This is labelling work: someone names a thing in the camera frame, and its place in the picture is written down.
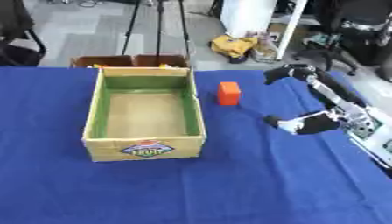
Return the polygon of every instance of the table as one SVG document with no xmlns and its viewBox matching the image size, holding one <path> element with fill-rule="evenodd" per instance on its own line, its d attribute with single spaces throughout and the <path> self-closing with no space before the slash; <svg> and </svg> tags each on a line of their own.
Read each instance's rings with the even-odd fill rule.
<svg viewBox="0 0 392 224">
<path fill-rule="evenodd" d="M 392 181 L 341 132 L 291 136 L 261 121 L 320 108 L 302 82 L 197 72 L 201 157 L 93 163 L 80 139 L 95 78 L 0 68 L 1 223 L 392 223 Z M 240 106 L 216 104 L 220 81 L 240 84 Z"/>
</svg>

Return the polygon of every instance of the orange block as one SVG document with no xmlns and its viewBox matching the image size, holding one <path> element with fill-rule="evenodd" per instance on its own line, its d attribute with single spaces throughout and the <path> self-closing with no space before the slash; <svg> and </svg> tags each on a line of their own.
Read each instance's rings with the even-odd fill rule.
<svg viewBox="0 0 392 224">
<path fill-rule="evenodd" d="M 218 100 L 220 105 L 238 105 L 241 90 L 235 81 L 223 81 L 219 84 Z"/>
</svg>

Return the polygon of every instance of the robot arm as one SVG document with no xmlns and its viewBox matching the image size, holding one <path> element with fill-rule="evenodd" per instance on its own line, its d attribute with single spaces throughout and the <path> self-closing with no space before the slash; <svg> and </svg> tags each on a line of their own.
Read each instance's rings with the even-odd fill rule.
<svg viewBox="0 0 392 224">
<path fill-rule="evenodd" d="M 383 170 L 392 169 L 392 119 L 379 109 L 368 106 L 328 73 L 308 65 L 285 65 L 264 73 L 269 85 L 286 77 L 307 83 L 310 93 L 324 106 L 291 120 L 267 115 L 263 120 L 291 134 L 316 134 L 341 128 L 350 140 L 364 150 Z"/>
</svg>

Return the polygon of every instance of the gray floor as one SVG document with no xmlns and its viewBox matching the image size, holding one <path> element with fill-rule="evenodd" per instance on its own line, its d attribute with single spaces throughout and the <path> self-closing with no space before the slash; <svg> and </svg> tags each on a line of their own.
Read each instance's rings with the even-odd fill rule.
<svg viewBox="0 0 392 224">
<path fill-rule="evenodd" d="M 106 2 L 94 8 L 81 8 L 76 3 L 47 4 L 46 0 L 24 0 L 36 22 L 36 30 L 48 48 L 42 61 L 43 67 L 68 67 L 73 57 L 85 55 L 119 54 L 125 40 L 124 33 L 130 21 L 132 5 Z M 224 30 L 214 18 L 195 15 L 190 12 L 206 12 L 213 0 L 186 0 L 186 22 L 192 39 L 192 63 L 198 70 L 257 69 L 265 70 L 293 62 L 287 56 L 273 65 L 259 64 L 249 60 L 245 64 L 230 65 L 220 55 L 207 47 L 207 42 L 221 35 Z M 177 1 L 165 4 L 164 53 L 183 53 L 181 23 Z M 127 51 L 129 55 L 154 53 L 156 43 L 156 8 L 144 5 L 136 21 L 134 35 Z M 287 55 L 295 52 L 292 43 Z M 321 61 L 309 61 L 319 65 Z M 337 70 L 346 68 L 335 65 Z M 361 67 L 355 77 L 347 77 L 353 85 L 375 106 L 392 115 L 392 84 L 378 79 L 371 68 Z"/>
</svg>

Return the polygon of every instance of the tripod leg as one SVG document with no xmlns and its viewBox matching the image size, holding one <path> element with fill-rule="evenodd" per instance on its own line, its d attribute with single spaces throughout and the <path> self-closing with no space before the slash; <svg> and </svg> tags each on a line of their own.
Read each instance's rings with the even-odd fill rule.
<svg viewBox="0 0 392 224">
<path fill-rule="evenodd" d="M 179 9 L 181 11 L 182 29 L 184 32 L 186 60 L 190 61 L 191 55 L 189 53 L 189 33 L 186 29 L 186 14 L 185 14 L 185 10 L 184 10 L 184 0 L 178 0 L 178 2 L 179 2 Z"/>
<path fill-rule="evenodd" d="M 155 64 L 159 67 L 159 57 L 161 55 L 161 38 L 162 38 L 162 16 L 164 14 L 163 0 L 157 1 L 157 54 L 155 56 Z"/>
<path fill-rule="evenodd" d="M 122 49 L 122 55 L 124 55 L 125 52 L 127 51 L 128 43 L 130 42 L 130 34 L 132 33 L 133 27 L 135 25 L 135 21 L 137 20 L 137 12 L 139 10 L 139 6 L 141 2 L 142 0 L 137 0 L 135 9 L 133 10 L 132 19 L 130 20 L 128 31 L 125 34 L 127 38 L 125 39 L 124 48 Z"/>
</svg>

